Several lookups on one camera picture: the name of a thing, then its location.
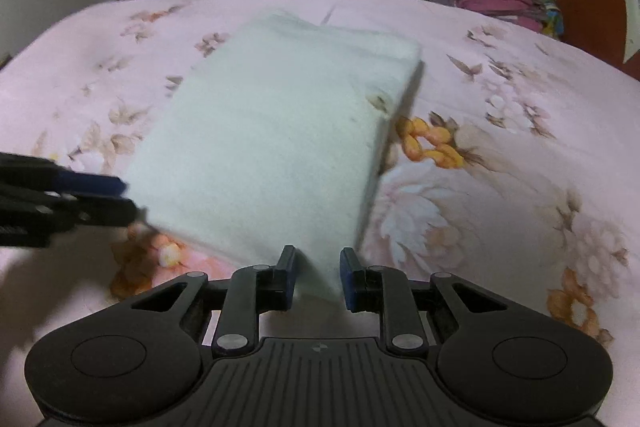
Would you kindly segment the white knit cloth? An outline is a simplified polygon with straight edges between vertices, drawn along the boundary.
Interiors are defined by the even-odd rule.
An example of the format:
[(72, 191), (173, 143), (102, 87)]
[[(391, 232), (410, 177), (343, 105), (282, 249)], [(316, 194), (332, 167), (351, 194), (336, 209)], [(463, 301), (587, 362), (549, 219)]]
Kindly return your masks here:
[(183, 81), (126, 172), (151, 227), (237, 265), (303, 255), (296, 283), (341, 292), (390, 122), (421, 63), (388, 32), (254, 18)]

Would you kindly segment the red white heart headboard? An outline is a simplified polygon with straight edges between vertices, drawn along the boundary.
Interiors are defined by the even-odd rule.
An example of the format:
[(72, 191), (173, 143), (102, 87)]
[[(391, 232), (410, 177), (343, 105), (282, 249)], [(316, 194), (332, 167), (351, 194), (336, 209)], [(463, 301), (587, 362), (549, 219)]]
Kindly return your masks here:
[(639, 0), (555, 0), (562, 40), (639, 78)]

